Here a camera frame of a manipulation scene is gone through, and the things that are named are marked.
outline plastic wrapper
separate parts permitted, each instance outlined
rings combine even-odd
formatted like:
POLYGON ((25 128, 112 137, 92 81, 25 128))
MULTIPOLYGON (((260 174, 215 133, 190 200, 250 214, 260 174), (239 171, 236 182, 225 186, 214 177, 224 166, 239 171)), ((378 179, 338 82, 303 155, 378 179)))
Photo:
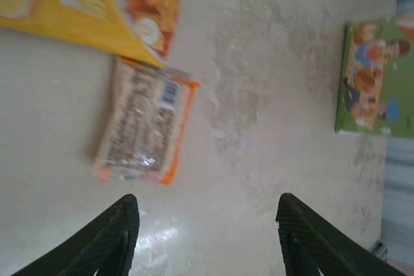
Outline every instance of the plastic wrapper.
POLYGON ((170 183, 198 86, 130 59, 118 59, 114 109, 94 165, 98 178, 139 176, 170 183))
POLYGON ((0 0, 0 26, 163 64, 180 0, 0 0))

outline yellow snack bag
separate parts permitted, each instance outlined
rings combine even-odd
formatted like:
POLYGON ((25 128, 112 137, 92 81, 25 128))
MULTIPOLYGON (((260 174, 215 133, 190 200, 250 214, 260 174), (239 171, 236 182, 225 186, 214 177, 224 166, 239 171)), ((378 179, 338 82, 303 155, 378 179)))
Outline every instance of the yellow snack bag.
POLYGON ((0 0, 0 26, 162 66, 179 0, 0 0))

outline children's book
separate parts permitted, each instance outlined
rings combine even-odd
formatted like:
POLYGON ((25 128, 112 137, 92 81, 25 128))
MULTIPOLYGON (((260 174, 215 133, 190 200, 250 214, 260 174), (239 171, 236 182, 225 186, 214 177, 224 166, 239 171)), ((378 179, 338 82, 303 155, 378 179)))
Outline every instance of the children's book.
POLYGON ((336 130, 414 137, 414 14, 348 24, 336 130))

